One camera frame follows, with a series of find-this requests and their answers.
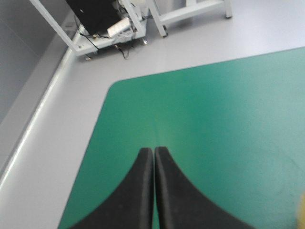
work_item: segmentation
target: electronic device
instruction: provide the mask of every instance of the electronic device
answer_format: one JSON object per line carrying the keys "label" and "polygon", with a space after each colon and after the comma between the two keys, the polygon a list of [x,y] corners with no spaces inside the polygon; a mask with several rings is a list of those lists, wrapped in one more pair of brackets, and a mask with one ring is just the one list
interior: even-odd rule
{"label": "electronic device", "polygon": [[121,20],[112,0],[66,0],[90,35],[106,32]]}

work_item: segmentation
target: green mat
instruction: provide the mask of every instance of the green mat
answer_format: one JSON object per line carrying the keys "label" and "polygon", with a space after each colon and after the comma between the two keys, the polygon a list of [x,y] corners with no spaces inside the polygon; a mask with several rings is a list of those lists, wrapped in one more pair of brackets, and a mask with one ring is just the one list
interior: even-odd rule
{"label": "green mat", "polygon": [[296,228],[305,191],[305,48],[115,83],[59,228],[99,206],[144,146],[167,146],[193,184],[256,228]]}

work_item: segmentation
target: metal frame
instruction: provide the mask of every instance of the metal frame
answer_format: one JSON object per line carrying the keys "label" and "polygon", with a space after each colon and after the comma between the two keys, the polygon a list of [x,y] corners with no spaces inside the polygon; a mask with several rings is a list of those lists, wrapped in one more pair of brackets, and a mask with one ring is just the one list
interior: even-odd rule
{"label": "metal frame", "polygon": [[[91,52],[97,51],[97,49],[83,36],[76,33],[73,40],[69,38],[69,36],[65,33],[65,31],[61,28],[61,26],[56,22],[56,20],[50,15],[50,13],[45,9],[42,3],[39,0],[30,0],[30,2],[34,5],[34,7],[39,11],[39,13],[45,18],[45,20],[50,24],[50,26],[57,32],[57,34],[62,38],[62,40],[68,45],[68,47],[77,55],[85,55]],[[144,37],[146,35],[146,23],[147,20],[140,21],[133,10],[133,6],[129,0],[122,0],[127,13],[129,14],[133,24],[136,27],[135,35],[133,33],[129,33],[124,37],[124,42],[130,41],[131,39],[138,39]],[[148,8],[144,8],[142,10],[144,12],[144,16],[148,14]],[[84,32],[85,29],[80,26],[80,31]],[[111,46],[116,43],[122,42],[122,40],[117,38],[89,38],[90,41],[99,49]]]}
{"label": "metal frame", "polygon": [[230,0],[204,0],[199,3],[197,3],[197,0],[186,0],[185,7],[166,14],[160,14],[155,0],[146,0],[146,2],[162,37],[167,36],[165,31],[166,25],[217,9],[219,7],[225,8],[225,15],[227,18],[232,17]]}

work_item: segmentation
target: power strip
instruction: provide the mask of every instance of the power strip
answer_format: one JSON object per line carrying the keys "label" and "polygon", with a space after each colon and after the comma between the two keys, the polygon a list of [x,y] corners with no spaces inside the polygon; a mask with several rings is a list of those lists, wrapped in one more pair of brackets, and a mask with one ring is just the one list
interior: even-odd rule
{"label": "power strip", "polygon": [[123,32],[131,27],[129,18],[124,18],[119,22],[115,23],[113,26],[108,28],[108,35],[110,38],[113,38],[115,35]]}

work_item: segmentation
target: black rubber pad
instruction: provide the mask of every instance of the black rubber pad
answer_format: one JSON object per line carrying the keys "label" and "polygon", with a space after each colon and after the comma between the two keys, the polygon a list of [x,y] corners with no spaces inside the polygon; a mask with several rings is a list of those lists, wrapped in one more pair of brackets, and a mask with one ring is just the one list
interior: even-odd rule
{"label": "black rubber pad", "polygon": [[199,192],[166,147],[155,149],[155,185],[160,229],[253,229]]}
{"label": "black rubber pad", "polygon": [[153,219],[153,153],[140,150],[114,192],[73,229],[151,229]]}

